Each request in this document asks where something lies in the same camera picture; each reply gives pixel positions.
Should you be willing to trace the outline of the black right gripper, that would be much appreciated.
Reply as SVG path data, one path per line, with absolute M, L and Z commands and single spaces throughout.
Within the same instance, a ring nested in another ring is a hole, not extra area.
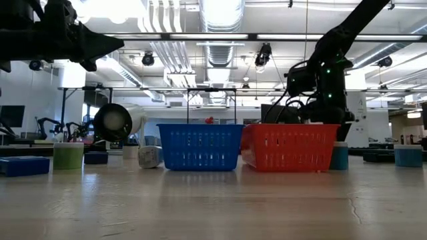
M 311 122 L 324 124 L 341 124 L 336 133 L 336 141 L 345 141 L 354 121 L 354 114 L 347 107 L 327 105 L 321 100 L 315 100 L 300 107 L 300 117 Z

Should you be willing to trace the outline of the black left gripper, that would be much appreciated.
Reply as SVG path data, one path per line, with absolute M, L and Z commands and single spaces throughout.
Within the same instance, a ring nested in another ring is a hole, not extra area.
M 85 41 L 99 42 L 85 47 Z M 82 22 L 65 28 L 65 34 L 55 35 L 45 29 L 0 29 L 0 69 L 11 71 L 12 61 L 46 61 L 68 59 L 86 71 L 96 71 L 95 60 L 124 46 L 122 39 L 96 33 Z

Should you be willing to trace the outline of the blue digital timer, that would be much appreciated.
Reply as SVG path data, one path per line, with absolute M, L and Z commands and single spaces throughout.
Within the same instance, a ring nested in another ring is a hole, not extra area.
M 41 175 L 49 172 L 50 159 L 37 156 L 0 157 L 0 173 L 6 177 Z

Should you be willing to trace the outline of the white building pillar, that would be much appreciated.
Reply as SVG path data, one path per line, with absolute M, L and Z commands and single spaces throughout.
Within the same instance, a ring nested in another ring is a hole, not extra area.
M 354 114 L 355 120 L 352 122 L 346 143 L 349 148 L 367 147 L 368 127 L 366 120 L 366 80 L 363 73 L 349 73 L 345 77 L 347 90 L 347 106 L 350 112 Z

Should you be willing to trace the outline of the black background monitor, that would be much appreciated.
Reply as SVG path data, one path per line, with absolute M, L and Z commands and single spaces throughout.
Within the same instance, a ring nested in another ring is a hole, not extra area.
M 24 112 L 24 105 L 0 105 L 0 125 L 22 127 Z
M 297 114 L 298 109 L 296 107 L 276 105 L 269 111 L 271 106 L 272 105 L 261 104 L 261 123 L 300 123 Z

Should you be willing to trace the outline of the red plastic basket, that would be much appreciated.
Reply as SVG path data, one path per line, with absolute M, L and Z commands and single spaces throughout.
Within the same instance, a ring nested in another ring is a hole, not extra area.
M 243 128 L 242 160 L 256 171 L 327 171 L 339 126 L 251 124 Z

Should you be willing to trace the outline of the green white cube adapter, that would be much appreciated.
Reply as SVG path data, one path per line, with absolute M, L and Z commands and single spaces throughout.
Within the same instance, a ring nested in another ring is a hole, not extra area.
M 83 163 L 83 143 L 55 143 L 53 146 L 54 169 L 80 169 Z

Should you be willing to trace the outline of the black overhead light bar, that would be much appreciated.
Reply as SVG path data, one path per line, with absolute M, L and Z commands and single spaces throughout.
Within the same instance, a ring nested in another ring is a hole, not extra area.
M 124 41 L 284 41 L 316 42 L 321 34 L 275 33 L 103 33 Z M 359 35 L 354 42 L 427 43 L 427 35 Z

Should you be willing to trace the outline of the blue plastic basket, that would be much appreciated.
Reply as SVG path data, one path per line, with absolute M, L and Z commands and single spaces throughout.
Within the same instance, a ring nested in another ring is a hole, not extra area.
M 232 171 L 243 125 L 159 124 L 165 167 L 173 171 Z

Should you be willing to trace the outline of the silver air duct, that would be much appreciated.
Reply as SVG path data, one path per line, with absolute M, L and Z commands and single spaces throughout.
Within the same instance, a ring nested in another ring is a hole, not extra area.
M 239 33 L 245 0 L 199 0 L 201 28 L 206 33 Z M 204 47 L 207 80 L 214 88 L 225 88 L 230 78 L 235 47 L 231 42 L 213 42 Z

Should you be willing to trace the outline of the black aluminium table frame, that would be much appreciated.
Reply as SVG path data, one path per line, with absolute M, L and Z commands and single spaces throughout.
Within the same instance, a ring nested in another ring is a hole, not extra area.
M 289 148 L 273 148 L 262 151 L 258 148 L 255 150 L 260 156 L 257 160 L 271 163 L 272 161 L 278 160 L 280 162 L 284 160 L 325 160 L 328 161 L 332 157 L 332 146 L 327 146 L 325 149 L 310 148 L 310 149 L 289 149 Z M 371 149 L 371 148 L 350 148 L 348 150 L 350 155 L 363 156 L 364 153 L 379 153 L 379 154 L 394 154 L 392 149 Z M 240 150 L 236 149 L 225 149 L 221 147 L 214 147 L 213 149 L 198 149 L 189 148 L 185 150 L 183 148 L 172 149 L 163 147 L 163 158 L 166 163 L 177 163 L 180 159 L 182 161 L 190 162 L 213 162 L 216 165 L 221 164 L 232 164 L 235 163 L 240 154 Z M 44 147 L 10 147 L 0 146 L 0 157 L 20 157 L 20 156 L 38 156 L 38 157 L 52 157 L 53 146 L 46 145 Z

